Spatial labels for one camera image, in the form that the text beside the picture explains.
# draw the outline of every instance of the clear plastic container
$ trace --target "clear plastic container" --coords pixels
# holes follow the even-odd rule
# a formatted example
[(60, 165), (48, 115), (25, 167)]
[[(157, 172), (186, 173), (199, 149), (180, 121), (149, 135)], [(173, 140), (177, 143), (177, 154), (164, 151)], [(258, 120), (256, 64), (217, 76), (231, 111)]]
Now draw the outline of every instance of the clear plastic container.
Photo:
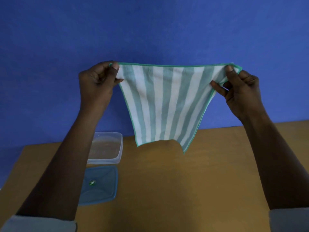
[(95, 132), (87, 164), (118, 164), (122, 155), (121, 133)]

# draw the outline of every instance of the person's left hand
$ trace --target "person's left hand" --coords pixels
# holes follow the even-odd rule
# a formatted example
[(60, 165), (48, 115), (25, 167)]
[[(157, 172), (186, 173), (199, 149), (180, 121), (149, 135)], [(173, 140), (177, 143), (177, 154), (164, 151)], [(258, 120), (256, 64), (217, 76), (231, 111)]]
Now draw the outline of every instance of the person's left hand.
[(91, 115), (97, 120), (101, 118), (112, 97), (113, 87), (123, 81), (116, 79), (118, 70), (117, 62), (108, 61), (79, 73), (80, 113)]

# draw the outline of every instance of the green and white striped cloth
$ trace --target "green and white striped cloth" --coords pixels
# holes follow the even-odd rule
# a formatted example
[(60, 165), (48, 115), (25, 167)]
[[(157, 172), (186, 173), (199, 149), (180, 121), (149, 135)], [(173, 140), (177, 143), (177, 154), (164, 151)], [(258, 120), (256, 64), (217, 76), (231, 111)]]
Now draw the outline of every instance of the green and white striped cloth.
[(133, 123), (137, 146), (176, 140), (186, 152), (215, 95), (211, 80), (227, 81), (224, 66), (159, 66), (119, 63), (117, 78)]

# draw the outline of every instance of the green cloth edge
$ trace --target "green cloth edge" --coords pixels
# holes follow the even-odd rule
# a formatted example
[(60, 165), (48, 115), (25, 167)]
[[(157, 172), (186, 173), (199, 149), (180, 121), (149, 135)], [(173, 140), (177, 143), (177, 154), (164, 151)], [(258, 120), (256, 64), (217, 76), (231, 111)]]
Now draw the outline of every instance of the green cloth edge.
[[(238, 69), (239, 69), (238, 74), (239, 74), (240, 71), (243, 69), (241, 66), (238, 66), (238, 65), (236, 65), (236, 64), (234, 64), (234, 63), (219, 63), (219, 64), (198, 65), (198, 66), (154, 65), (154, 64), (123, 63), (123, 62), (118, 62), (118, 64), (119, 64), (119, 65), (153, 66), (153, 67), (206, 67), (206, 66), (227, 66), (227, 65), (231, 65), (231, 66), (233, 66), (234, 68), (238, 68)], [(222, 85), (223, 85), (225, 82), (227, 82), (227, 81), (228, 81), (228, 80), (226, 79), (225, 81), (221, 82), (220, 85), (222, 86)], [(130, 109), (129, 109), (129, 106), (128, 106), (128, 102), (127, 102), (127, 100), (126, 100), (125, 94), (124, 94), (123, 89), (122, 89), (122, 86), (121, 86), (121, 83), (119, 83), (119, 87), (120, 87), (120, 89), (121, 89), (122, 95), (123, 95), (123, 97), (124, 97), (124, 99), (125, 99), (125, 102), (126, 102), (126, 105), (127, 105), (127, 109), (128, 109), (128, 111), (129, 111), (130, 119), (131, 119), (132, 126), (133, 126), (133, 130), (134, 130), (135, 143), (136, 143), (136, 145), (137, 145), (136, 131), (135, 131), (135, 127), (134, 127), (134, 122), (133, 122), (132, 115), (131, 115), (131, 112), (130, 112)], [(208, 102), (207, 102), (207, 105), (205, 106), (203, 115), (202, 115), (202, 117), (201, 117), (201, 119), (200, 119), (200, 121), (199, 121), (199, 123), (198, 123), (197, 129), (195, 130), (194, 135), (193, 135), (193, 138), (191, 139), (191, 141), (190, 141), (188, 147), (187, 147), (185, 150), (183, 150), (183, 154), (188, 150), (189, 146), (191, 145), (191, 142), (193, 141), (193, 139), (194, 139), (194, 137), (195, 137), (195, 135), (196, 135), (196, 133), (197, 133), (197, 131), (198, 131), (198, 128), (199, 128), (199, 126), (200, 126), (200, 124), (201, 124), (201, 121), (202, 121), (202, 119), (203, 119), (203, 116), (204, 116), (204, 114), (205, 114), (205, 112), (206, 112), (206, 109), (207, 109), (209, 103), (210, 103), (211, 100), (212, 100), (212, 96), (213, 96), (213, 94), (214, 94), (214, 91), (215, 91), (214, 89), (211, 89), (210, 98), (209, 98), (209, 100), (208, 100)]]

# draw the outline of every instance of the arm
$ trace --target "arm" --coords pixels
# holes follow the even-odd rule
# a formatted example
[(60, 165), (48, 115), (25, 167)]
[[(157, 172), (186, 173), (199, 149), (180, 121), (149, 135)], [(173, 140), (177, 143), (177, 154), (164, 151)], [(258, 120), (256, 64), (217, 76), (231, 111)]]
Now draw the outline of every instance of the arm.
[(309, 207), (309, 175), (268, 117), (258, 78), (246, 71), (237, 74), (231, 66), (226, 75), (223, 87), (211, 85), (246, 130), (269, 208)]
[(73, 221), (95, 127), (112, 96), (119, 65), (99, 63), (79, 74), (81, 108), (64, 138), (17, 215)]

